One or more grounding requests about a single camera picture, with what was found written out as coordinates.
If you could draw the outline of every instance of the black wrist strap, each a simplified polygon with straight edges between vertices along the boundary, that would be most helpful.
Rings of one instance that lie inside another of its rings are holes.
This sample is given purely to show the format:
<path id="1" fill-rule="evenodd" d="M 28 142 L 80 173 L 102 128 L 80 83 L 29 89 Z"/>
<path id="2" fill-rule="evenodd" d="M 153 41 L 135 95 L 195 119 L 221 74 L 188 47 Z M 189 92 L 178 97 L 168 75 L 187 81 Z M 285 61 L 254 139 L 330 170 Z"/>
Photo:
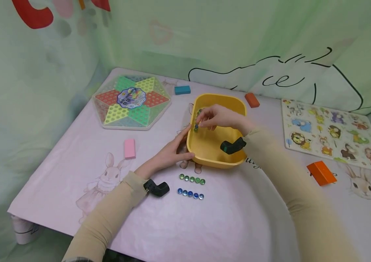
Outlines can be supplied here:
<path id="1" fill-rule="evenodd" d="M 146 191 L 149 191 L 152 195 L 157 197 L 161 197 L 169 192 L 169 186 L 166 182 L 156 185 L 152 179 L 149 179 L 146 183 L 144 183 L 143 187 Z"/>
<path id="2" fill-rule="evenodd" d="M 223 141 L 223 143 L 220 145 L 220 149 L 226 154 L 231 155 L 243 149 L 244 146 L 246 146 L 246 142 L 242 137 L 240 137 L 233 144 L 229 141 Z"/>

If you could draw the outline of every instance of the orange block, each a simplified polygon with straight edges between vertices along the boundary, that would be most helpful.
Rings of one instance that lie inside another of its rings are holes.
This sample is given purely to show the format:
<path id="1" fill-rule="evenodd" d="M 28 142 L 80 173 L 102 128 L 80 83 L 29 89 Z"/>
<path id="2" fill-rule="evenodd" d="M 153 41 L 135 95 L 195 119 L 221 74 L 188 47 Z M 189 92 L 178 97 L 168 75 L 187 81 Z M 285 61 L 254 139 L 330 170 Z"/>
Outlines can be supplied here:
<path id="1" fill-rule="evenodd" d="M 315 180 L 321 187 L 327 184 L 337 182 L 335 176 L 322 161 L 312 163 L 308 165 L 307 168 L 309 172 L 311 172 L 311 176 L 315 178 Z"/>
<path id="2" fill-rule="evenodd" d="M 258 102 L 258 99 L 254 96 L 253 93 L 247 93 L 245 95 L 246 101 L 248 101 L 248 104 L 251 108 L 259 107 L 260 103 Z"/>

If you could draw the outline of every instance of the pink block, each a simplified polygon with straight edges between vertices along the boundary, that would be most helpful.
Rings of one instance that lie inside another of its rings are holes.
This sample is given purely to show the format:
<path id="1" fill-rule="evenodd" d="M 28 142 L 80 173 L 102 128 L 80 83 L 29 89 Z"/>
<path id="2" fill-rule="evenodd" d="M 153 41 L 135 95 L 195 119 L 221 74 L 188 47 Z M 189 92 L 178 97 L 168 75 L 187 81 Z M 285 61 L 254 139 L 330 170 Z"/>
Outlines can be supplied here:
<path id="1" fill-rule="evenodd" d="M 136 143 L 134 139 L 124 140 L 124 158 L 136 158 Z"/>

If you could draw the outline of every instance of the yellow triangle section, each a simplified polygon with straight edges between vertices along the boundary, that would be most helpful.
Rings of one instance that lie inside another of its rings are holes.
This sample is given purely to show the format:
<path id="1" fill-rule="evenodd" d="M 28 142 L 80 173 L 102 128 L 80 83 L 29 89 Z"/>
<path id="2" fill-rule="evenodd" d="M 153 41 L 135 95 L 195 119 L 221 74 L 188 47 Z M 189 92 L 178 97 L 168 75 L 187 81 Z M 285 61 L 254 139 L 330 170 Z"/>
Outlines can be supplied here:
<path id="1" fill-rule="evenodd" d="M 155 86 L 155 78 L 151 77 L 142 81 L 139 81 L 135 85 L 138 88 L 141 88 L 145 93 L 151 92 L 153 86 Z"/>
<path id="2" fill-rule="evenodd" d="M 122 108 L 119 104 L 111 105 L 108 108 L 108 112 L 105 116 L 104 124 L 109 124 L 114 121 L 126 118 L 128 112 L 129 110 L 127 108 Z"/>

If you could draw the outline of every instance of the red letter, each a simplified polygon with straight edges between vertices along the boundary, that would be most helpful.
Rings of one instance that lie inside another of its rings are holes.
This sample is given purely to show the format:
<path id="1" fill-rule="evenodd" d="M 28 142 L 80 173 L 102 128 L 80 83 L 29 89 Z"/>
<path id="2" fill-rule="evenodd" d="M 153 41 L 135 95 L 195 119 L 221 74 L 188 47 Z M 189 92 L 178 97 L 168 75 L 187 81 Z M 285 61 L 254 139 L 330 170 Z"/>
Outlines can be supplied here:
<path id="1" fill-rule="evenodd" d="M 92 3 L 98 8 L 111 12 L 108 0 L 92 0 Z"/>
<path id="2" fill-rule="evenodd" d="M 53 13 L 48 7 L 35 9 L 28 0 L 12 0 L 12 3 L 22 21 L 32 29 L 48 27 L 53 22 Z"/>

